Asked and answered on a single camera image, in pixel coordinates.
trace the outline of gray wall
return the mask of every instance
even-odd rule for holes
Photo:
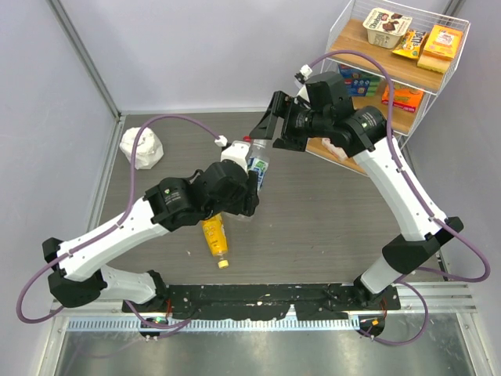
[[[459,68],[409,141],[416,173],[430,195],[446,213],[463,219],[464,233],[492,264],[491,278],[472,289],[494,349],[501,349],[500,13],[495,1],[469,0],[463,6],[458,16],[472,26]],[[483,272],[458,241],[445,247],[445,255],[455,273]]]
[[[399,0],[431,11],[447,0]],[[268,106],[348,0],[62,0],[122,110]]]
[[[17,295],[48,237],[85,230],[113,120],[44,1],[0,2],[0,374],[32,375],[49,326]],[[29,317],[52,301],[46,276]]]

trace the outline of wooden surface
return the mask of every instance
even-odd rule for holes
[[[195,118],[241,139],[261,114],[195,114]],[[128,116],[126,128],[150,116]],[[160,121],[153,130],[164,144],[163,159],[138,171],[136,196],[168,176],[187,177],[220,157],[212,138],[183,121]],[[200,225],[150,240],[111,262],[142,273],[160,272],[167,283],[351,282],[398,234],[396,221],[372,182],[307,153],[270,149],[271,164],[250,223],[225,217],[229,268],[219,270]],[[118,151],[102,221],[123,212],[129,163]],[[429,266],[436,267],[432,260]],[[418,273],[414,280],[436,280]]]
[[[332,161],[334,163],[338,163],[339,165],[343,165],[347,168],[351,168],[352,170],[355,170],[357,172],[360,172],[361,174],[366,174],[365,171],[363,171],[363,168],[358,166],[355,161],[353,161],[353,158],[348,158],[345,161],[341,161],[338,157],[330,153],[325,147],[322,145],[322,139],[309,139],[308,140],[308,146],[306,147],[306,150],[310,153],[313,153],[315,155],[318,155],[319,157],[328,159],[329,161]]]
[[[330,48],[331,51],[338,49],[353,49],[373,57],[395,79],[409,83],[432,92],[437,92],[444,77],[443,74],[419,68],[417,60],[395,55],[390,49],[371,45],[367,41],[367,30],[360,20],[349,20],[343,31]],[[367,60],[353,55],[334,56],[333,60],[361,67],[375,74],[380,72]]]
[[[355,108],[374,106],[383,113],[385,118],[387,118],[388,105],[382,104],[381,102],[385,87],[386,81],[383,81],[378,86],[376,94],[374,96],[353,96],[353,105],[355,106]],[[404,136],[407,136],[414,124],[414,119],[416,119],[418,110],[419,108],[416,109],[415,113],[410,113],[401,108],[393,107],[393,120],[391,127],[395,131],[402,133]]]

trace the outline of gray wood table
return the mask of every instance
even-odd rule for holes
[[[259,113],[194,114],[228,139],[241,139]],[[128,116],[125,128],[150,116]],[[185,121],[159,121],[153,130],[163,159],[136,177],[136,196],[169,176],[188,177],[220,157],[212,138]],[[372,182],[306,153],[269,149],[271,164],[252,222],[225,218],[229,268],[220,270],[201,226],[151,240],[111,262],[132,272],[155,269],[172,284],[352,282],[398,235],[398,226]],[[129,163],[118,151],[102,222],[123,212]],[[437,267],[434,259],[428,265]],[[437,280],[418,273],[410,280]]]

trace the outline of wooden shelf board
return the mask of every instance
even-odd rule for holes
[[[380,63],[396,81],[433,92],[434,94],[440,89],[442,79],[444,78],[442,73],[419,68],[417,60],[395,55],[390,49],[384,47],[371,45],[367,41],[367,30],[360,20],[348,21],[339,37],[332,44],[330,51],[337,51],[339,49],[352,49],[363,52]],[[333,56],[331,59],[380,75],[380,72],[374,65],[359,56],[346,54]]]
[[[351,170],[357,171],[360,174],[366,175],[366,172],[363,171],[363,168],[358,166],[355,161],[353,161],[353,158],[349,158],[346,161],[340,161],[335,155],[331,154],[325,147],[323,147],[322,139],[310,139],[308,141],[308,145],[306,146],[306,151],[337,163],[338,165],[350,168]]]
[[[382,81],[377,88],[376,94],[374,96],[353,96],[352,99],[354,107],[362,108],[364,106],[374,106],[379,111],[381,111],[385,117],[387,117],[388,105],[382,104],[381,102],[385,87],[386,81]],[[401,108],[393,107],[393,124],[391,125],[392,128],[396,132],[402,133],[404,136],[407,136],[410,133],[411,128],[413,127],[418,110],[419,109],[416,109],[416,112],[411,113],[402,110]]]

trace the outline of white plastic tub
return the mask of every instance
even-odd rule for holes
[[[412,17],[382,8],[374,8],[370,11],[363,26],[367,29],[367,38],[371,45],[394,49],[412,21]]]

